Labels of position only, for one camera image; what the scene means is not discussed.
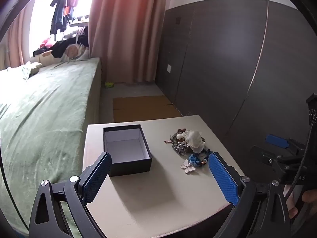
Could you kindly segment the person right hand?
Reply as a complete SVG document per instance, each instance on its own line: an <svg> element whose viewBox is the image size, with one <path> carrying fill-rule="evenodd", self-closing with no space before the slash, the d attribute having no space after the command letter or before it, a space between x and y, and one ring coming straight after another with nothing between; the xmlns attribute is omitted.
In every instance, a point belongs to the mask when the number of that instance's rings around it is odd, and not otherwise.
<svg viewBox="0 0 317 238"><path fill-rule="evenodd" d="M317 191L309 190L303 193L301 196L301 200L304 203L311 204L309 216L313 216L316 213L316 198L317 198ZM290 219L295 217L298 214L298 209L296 208L296 203L299 202L299 192L296 191L296 188L292 191L289 198L286 200L286 205L288 209L288 215Z"/></svg>

